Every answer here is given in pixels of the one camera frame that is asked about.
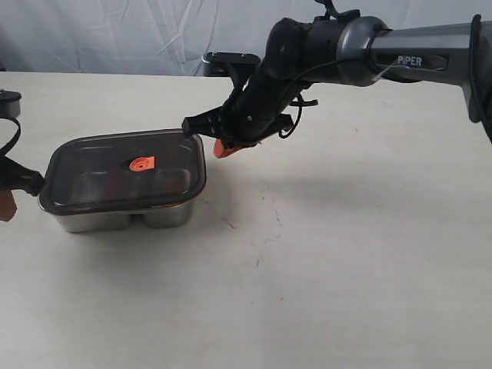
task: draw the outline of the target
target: metal container base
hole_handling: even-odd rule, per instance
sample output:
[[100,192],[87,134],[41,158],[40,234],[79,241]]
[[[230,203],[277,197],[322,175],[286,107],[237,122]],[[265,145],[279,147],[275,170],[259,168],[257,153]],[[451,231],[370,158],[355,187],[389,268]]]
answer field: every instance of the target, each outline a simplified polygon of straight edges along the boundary
[[176,228],[186,224],[193,214],[194,201],[168,208],[128,211],[120,213],[95,213],[69,216],[54,216],[56,221],[70,233],[123,231],[131,227],[134,216],[154,229]]

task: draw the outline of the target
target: orange tab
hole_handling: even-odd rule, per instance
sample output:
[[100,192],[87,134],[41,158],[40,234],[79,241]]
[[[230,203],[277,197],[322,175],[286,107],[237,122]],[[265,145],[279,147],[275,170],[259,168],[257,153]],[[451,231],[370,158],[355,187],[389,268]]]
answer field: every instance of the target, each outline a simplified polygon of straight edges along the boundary
[[232,154],[234,154],[235,152],[241,149],[242,147],[240,146],[226,148],[222,140],[215,140],[214,155],[216,158],[222,159],[222,158],[226,158],[227,156],[231,156]]
[[130,163],[131,171],[147,171],[148,169],[155,168],[155,156],[149,156],[146,158],[136,158]]

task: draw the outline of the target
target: black cable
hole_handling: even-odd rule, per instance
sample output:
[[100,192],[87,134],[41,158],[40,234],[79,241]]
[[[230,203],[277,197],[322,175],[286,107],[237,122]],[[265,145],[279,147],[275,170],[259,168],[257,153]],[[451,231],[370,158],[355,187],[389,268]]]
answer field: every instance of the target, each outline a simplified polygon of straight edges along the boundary
[[482,121],[485,133],[492,143],[492,122],[487,117],[485,108],[482,105],[480,90],[478,88],[477,61],[478,47],[480,44],[481,15],[477,14],[471,21],[470,27],[470,47],[468,52],[468,74],[470,78],[471,100],[477,109],[478,118]]
[[299,122],[301,121],[301,117],[302,117],[302,108],[306,106],[304,105],[304,99],[302,98],[302,95],[299,94],[298,96],[298,117],[297,119],[295,120],[295,123],[294,125],[292,126],[292,128],[286,132],[283,132],[283,131],[280,131],[278,132],[278,137],[282,138],[282,139],[286,139],[286,138],[289,138],[295,131],[295,129],[298,127],[299,125]]
[[[319,68],[326,68],[326,67],[330,67],[330,66],[333,66],[333,65],[339,65],[339,64],[344,64],[344,63],[348,63],[348,62],[362,62],[364,63],[364,59],[361,59],[361,58],[346,58],[346,59],[340,59],[340,60],[335,60],[335,61],[329,61],[328,63],[323,63],[323,64],[319,64],[319,65],[316,65],[315,67],[313,68],[309,68],[305,71],[303,71],[302,73],[299,73],[297,75],[297,77],[295,77],[292,81],[289,82],[289,84],[287,85],[287,87],[285,88],[284,90],[284,93],[281,95],[281,98],[279,100],[279,103],[278,103],[278,106],[277,106],[277,112],[278,114],[280,115],[282,113],[282,110],[281,110],[281,104],[282,104],[282,101],[284,100],[285,98],[285,95],[289,92],[290,88],[292,87],[292,85],[294,85],[295,83],[299,82],[301,80],[301,78],[303,78],[305,75],[313,72],[313,71],[316,71],[318,70]],[[296,122],[294,123],[294,126],[287,132],[287,133],[282,133],[282,132],[279,132],[278,136],[280,138],[288,138],[290,137],[293,133],[294,133],[294,130],[298,127],[299,125],[299,122],[301,121],[301,117],[302,117],[302,102],[304,99],[302,99],[301,97],[301,100],[299,100],[299,97],[301,97],[301,95],[298,96],[298,118],[296,119]]]
[[7,142],[3,148],[0,148],[0,158],[2,158],[4,156],[6,156],[9,151],[12,150],[12,148],[15,146],[15,144],[17,144],[17,141],[20,139],[20,137],[21,137],[21,124],[14,117],[1,117],[0,119],[6,119],[7,121],[11,121],[17,126],[17,131],[16,131],[14,137],[12,137],[12,139],[9,142]]

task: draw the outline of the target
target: container lid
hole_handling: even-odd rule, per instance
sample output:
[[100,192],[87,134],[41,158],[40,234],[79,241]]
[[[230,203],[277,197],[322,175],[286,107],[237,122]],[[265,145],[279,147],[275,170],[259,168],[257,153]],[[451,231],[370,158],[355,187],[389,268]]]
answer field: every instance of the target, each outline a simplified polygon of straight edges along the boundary
[[53,215],[180,204],[205,186],[203,144],[179,129],[79,138],[56,150],[45,179],[39,204]]

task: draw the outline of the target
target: black strap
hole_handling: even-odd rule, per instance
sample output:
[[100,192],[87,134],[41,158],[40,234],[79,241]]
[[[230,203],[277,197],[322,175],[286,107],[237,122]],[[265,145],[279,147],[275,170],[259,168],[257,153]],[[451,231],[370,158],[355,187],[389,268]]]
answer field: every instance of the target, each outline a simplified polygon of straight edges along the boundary
[[20,137],[21,137],[21,124],[14,117],[2,117],[0,119],[6,119],[8,121],[11,121],[12,123],[14,123],[17,126],[17,131],[16,131],[14,137],[12,137],[12,139],[9,142],[7,142],[3,148],[0,148],[0,158],[3,158],[4,156],[7,155],[7,153],[9,151],[11,151],[14,148],[15,144],[17,144],[17,141],[20,139]]

